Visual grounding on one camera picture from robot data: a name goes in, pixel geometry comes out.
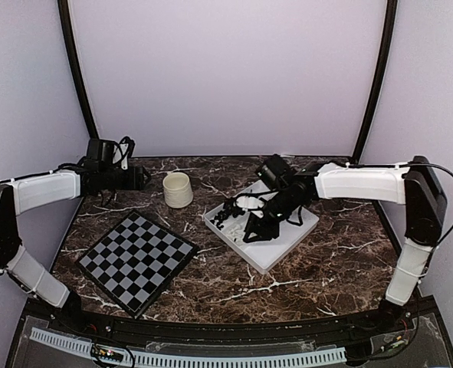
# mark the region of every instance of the white wall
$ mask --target white wall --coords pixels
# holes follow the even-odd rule
[[[87,132],[67,64],[57,2],[0,0],[0,179],[53,169],[84,154]],[[51,265],[77,202],[18,219],[29,251]],[[0,367],[25,295],[0,278]]]
[[[365,163],[388,163],[422,154],[453,171],[453,2],[399,2],[388,70]],[[453,182],[439,174],[453,221]],[[385,205],[403,235],[403,208]],[[453,342],[453,233],[435,254],[422,290],[434,294]]]
[[[386,1],[70,3],[98,130],[137,156],[352,154]]]

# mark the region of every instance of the ventilation grille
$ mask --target ventilation grille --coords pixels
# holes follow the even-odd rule
[[[31,340],[49,347],[73,354],[79,357],[93,359],[90,355],[91,341],[88,339],[66,337],[60,334],[32,328]],[[124,355],[121,366],[131,366],[132,360],[124,349],[119,351]],[[300,353],[280,356],[266,356],[255,358],[206,358],[196,356],[171,356],[154,353],[133,351],[136,359],[136,368],[163,367],[163,368],[301,368],[312,366],[326,366],[335,363],[345,363],[345,349],[337,348],[312,353]]]

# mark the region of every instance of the marble surface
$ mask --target marble surface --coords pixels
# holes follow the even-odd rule
[[[84,309],[128,317],[75,261],[131,209],[195,242],[201,250],[173,279],[144,318],[230,324],[281,322],[336,316],[377,308],[396,264],[396,253],[372,204],[335,199],[315,202],[317,227],[268,274],[261,275],[202,221],[226,196],[249,186],[264,157],[133,159],[153,176],[142,192],[118,192],[106,208],[86,198],[54,265],[53,274],[81,295]],[[321,157],[288,159],[300,168]],[[190,176],[194,201],[170,209],[162,194],[167,172]]]

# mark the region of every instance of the black pole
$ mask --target black pole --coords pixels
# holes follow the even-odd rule
[[[81,74],[80,62],[74,43],[73,28],[71,27],[70,9],[67,0],[57,0],[59,5],[59,18],[63,29],[64,44],[66,45],[67,59],[70,63],[71,74],[73,74],[74,87],[80,101],[81,112],[87,125],[90,138],[98,138],[97,126],[91,113],[90,103],[88,102],[87,91]]]
[[[388,62],[389,47],[392,43],[393,28],[395,26],[396,6],[398,0],[388,0],[386,5],[385,24],[382,29],[381,45],[379,46],[378,61],[374,72],[373,85],[369,93],[366,112],[364,113],[363,123],[357,137],[356,147],[350,161],[358,163],[364,151],[371,123],[373,122],[376,105],[378,104],[379,94],[381,93],[382,81],[385,77],[386,64]]]

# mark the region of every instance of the white tray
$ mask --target white tray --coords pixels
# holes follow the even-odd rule
[[[253,183],[251,186],[241,192],[267,192],[269,188],[261,181]],[[263,195],[262,198],[269,199],[274,194]],[[252,265],[261,274],[267,274],[287,253],[298,245],[318,223],[318,217],[303,208],[301,217],[302,226],[296,226],[283,221],[279,238],[271,241],[257,241],[255,243],[244,243],[244,229],[247,224],[249,212],[237,218],[230,217],[223,222],[224,228],[219,230],[212,220],[216,214],[223,209],[219,205],[204,216],[205,224],[226,244],[233,248],[246,262]],[[291,221],[297,222],[297,211],[291,216]]]

